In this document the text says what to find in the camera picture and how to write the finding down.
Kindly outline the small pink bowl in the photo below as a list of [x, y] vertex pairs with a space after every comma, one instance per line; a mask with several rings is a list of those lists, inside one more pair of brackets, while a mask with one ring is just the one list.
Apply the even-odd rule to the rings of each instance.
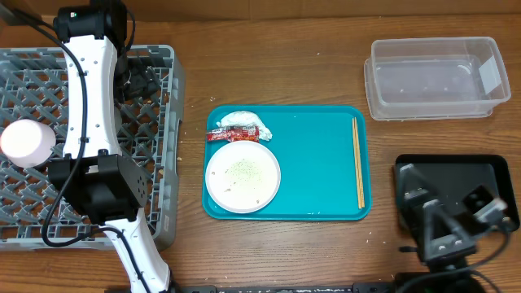
[[2, 153], [21, 168], [44, 164], [55, 145], [56, 137], [51, 127], [34, 120], [12, 122], [1, 134]]

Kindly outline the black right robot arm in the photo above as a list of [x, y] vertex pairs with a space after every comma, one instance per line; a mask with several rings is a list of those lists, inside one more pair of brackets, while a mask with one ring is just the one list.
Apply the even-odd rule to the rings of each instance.
[[425, 273], [397, 275], [396, 292], [482, 292], [479, 267], [498, 258], [516, 229], [490, 163], [398, 163], [396, 207]]

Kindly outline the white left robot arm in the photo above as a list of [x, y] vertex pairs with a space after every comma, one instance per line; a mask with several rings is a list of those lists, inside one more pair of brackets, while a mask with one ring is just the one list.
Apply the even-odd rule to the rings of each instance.
[[[122, 1], [92, 1], [62, 7], [51, 24], [20, 9], [13, 15], [64, 52], [68, 70], [68, 131], [63, 156], [47, 174], [59, 193], [46, 214], [41, 236], [49, 247], [68, 247], [107, 235], [130, 280], [132, 292], [175, 292], [173, 273], [148, 228], [148, 184], [144, 170], [123, 156], [117, 139], [115, 104], [155, 93], [147, 73], [129, 66], [134, 43], [133, 12]], [[49, 237], [50, 222], [66, 200], [87, 216], [93, 230], [65, 242]]]

